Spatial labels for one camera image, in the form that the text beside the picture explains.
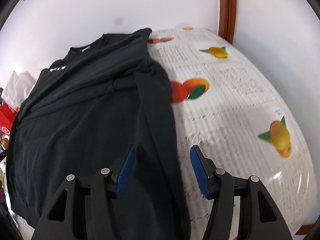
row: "red bag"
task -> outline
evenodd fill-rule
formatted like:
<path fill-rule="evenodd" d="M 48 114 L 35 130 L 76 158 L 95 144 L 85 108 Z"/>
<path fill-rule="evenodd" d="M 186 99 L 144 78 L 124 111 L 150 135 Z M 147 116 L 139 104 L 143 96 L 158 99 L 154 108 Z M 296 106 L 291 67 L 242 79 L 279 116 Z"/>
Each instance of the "red bag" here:
<path fill-rule="evenodd" d="M 0 108 L 0 131 L 6 135 L 10 135 L 11 126 L 18 112 L 4 103 Z"/>

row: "white plastic bag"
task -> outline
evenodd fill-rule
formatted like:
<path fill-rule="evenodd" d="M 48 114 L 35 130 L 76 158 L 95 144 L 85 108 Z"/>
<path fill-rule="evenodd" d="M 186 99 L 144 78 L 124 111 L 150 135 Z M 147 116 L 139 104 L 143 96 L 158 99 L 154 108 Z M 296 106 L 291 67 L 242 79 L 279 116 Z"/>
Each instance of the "white plastic bag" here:
<path fill-rule="evenodd" d="M 19 111 L 21 103 L 28 97 L 35 83 L 35 79 L 29 72 L 17 74 L 13 71 L 9 82 L 2 92 L 2 98 L 11 108 Z"/>

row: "black sweatshirt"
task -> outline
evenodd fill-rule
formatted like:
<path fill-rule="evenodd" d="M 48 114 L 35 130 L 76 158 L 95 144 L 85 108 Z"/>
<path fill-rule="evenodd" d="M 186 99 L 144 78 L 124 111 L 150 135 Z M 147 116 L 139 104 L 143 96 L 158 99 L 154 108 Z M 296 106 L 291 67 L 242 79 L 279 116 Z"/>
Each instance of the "black sweatshirt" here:
<path fill-rule="evenodd" d="M 32 227 L 68 174 L 96 174 L 136 145 L 126 191 L 114 201 L 122 238 L 189 239 L 172 91 L 148 54 L 150 33 L 104 34 L 42 70 L 7 157 L 12 210 Z"/>

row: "silver screw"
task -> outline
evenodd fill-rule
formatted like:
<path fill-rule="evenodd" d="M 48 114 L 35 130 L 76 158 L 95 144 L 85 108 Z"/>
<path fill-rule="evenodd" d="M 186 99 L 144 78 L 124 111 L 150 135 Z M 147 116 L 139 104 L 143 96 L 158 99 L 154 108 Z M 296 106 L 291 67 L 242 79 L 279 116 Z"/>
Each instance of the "silver screw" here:
<path fill-rule="evenodd" d="M 219 174 L 219 175 L 223 175 L 226 173 L 226 171 L 224 169 L 216 169 L 216 173 Z"/>
<path fill-rule="evenodd" d="M 67 181 L 72 181 L 75 179 L 75 176 L 73 174 L 70 174 L 67 176 Z"/>
<path fill-rule="evenodd" d="M 110 172 L 110 169 L 108 169 L 108 168 L 103 168 L 102 170 L 101 170 L 101 174 L 108 174 Z"/>
<path fill-rule="evenodd" d="M 259 181 L 259 178 L 257 177 L 257 176 L 251 176 L 251 180 L 253 181 L 253 182 L 258 182 Z"/>

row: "wall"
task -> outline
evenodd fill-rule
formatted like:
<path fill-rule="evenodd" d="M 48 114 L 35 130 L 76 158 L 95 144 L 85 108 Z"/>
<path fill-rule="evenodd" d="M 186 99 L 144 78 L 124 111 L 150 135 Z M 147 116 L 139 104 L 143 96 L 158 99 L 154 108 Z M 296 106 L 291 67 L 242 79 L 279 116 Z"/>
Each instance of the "wall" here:
<path fill-rule="evenodd" d="M 71 46 L 108 32 L 196 26 L 218 32 L 219 0 L 20 0 L 0 31 L 0 86 L 13 70 L 35 78 Z"/>
<path fill-rule="evenodd" d="M 275 86 L 306 138 L 320 188 L 320 21 L 306 0 L 238 0 L 234 46 Z M 306 224 L 320 214 L 317 207 Z"/>

